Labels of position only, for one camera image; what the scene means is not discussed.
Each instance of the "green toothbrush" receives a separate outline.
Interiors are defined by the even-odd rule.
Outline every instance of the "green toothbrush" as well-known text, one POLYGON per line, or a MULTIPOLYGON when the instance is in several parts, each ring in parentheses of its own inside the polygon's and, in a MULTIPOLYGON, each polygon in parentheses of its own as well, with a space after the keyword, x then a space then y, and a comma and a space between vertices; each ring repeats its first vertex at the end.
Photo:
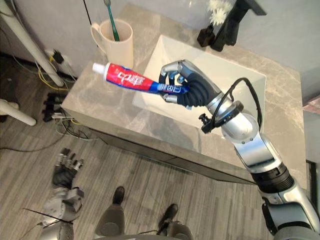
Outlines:
POLYGON ((110 16, 110 21, 111 21, 111 25, 112 25, 112 32, 113 32, 114 40, 119 42, 120 39, 119 39, 118 31, 116 29, 115 21, 114 21, 114 18, 112 17, 111 8, 110 8, 111 0, 103 0, 103 1, 104 1, 104 4, 106 5, 106 7, 108 8, 108 11, 109 11, 109 16, 110 16))

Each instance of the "toothpaste tube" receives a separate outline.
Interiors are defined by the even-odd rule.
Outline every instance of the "toothpaste tube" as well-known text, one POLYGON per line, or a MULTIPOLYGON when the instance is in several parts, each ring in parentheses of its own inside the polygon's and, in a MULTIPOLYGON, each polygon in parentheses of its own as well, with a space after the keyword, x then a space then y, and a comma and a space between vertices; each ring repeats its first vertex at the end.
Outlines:
POLYGON ((168 85, 152 81, 151 79, 132 71, 129 68, 113 63, 106 66, 94 63, 92 70, 102 74, 103 79, 120 87, 143 91, 152 94, 166 93, 169 95, 184 94, 188 91, 186 86, 168 85))

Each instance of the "robotic arm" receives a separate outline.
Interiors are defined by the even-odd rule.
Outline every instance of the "robotic arm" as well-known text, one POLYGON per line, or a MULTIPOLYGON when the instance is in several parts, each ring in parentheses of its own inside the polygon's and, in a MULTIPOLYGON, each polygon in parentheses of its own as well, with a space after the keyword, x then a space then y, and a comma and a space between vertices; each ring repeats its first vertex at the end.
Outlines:
POLYGON ((82 206, 84 192, 72 188, 73 179, 83 165, 75 160, 75 154, 64 148, 58 156, 52 176, 53 195, 44 205, 46 216, 42 219, 43 230, 39 240, 72 240, 74 238, 72 221, 82 206))
POLYGON ((164 94, 162 98, 187 108, 207 107, 212 118, 202 114, 199 117, 203 122, 201 129, 207 134, 213 128, 221 127, 223 136, 234 145, 237 155, 259 187, 264 200, 262 212, 265 223, 270 233, 275 235, 274 239, 319 239, 320 219, 317 210, 290 175, 272 143, 259 133, 256 119, 242 113, 243 105, 240 102, 231 101, 187 60, 163 66, 159 82, 166 83, 168 76, 169 84, 174 85, 178 74, 177 82, 188 86, 189 91, 183 95, 164 94))

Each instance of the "beige mug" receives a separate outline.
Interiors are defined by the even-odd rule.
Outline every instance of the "beige mug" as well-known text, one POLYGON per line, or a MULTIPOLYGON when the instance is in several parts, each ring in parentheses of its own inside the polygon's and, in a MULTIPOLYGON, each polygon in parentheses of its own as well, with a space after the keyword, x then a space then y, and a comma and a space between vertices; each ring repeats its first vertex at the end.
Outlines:
POLYGON ((132 69, 134 66, 134 44, 131 26, 120 19, 114 20, 120 41, 115 41, 110 20, 100 25, 91 25, 91 35, 98 47, 106 54, 110 63, 132 69))

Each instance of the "mug handle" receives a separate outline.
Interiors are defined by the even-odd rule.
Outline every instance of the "mug handle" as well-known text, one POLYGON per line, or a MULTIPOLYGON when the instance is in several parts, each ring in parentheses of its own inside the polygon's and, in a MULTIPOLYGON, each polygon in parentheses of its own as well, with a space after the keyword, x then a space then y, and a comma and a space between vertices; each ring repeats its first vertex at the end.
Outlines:
POLYGON ((90 28, 90 32, 91 32, 93 40, 98 45, 98 47, 101 49, 101 51, 104 52, 105 54, 107 54, 103 48, 103 45, 102 45, 102 36, 100 35, 100 25, 96 22, 92 23, 91 28, 90 28))

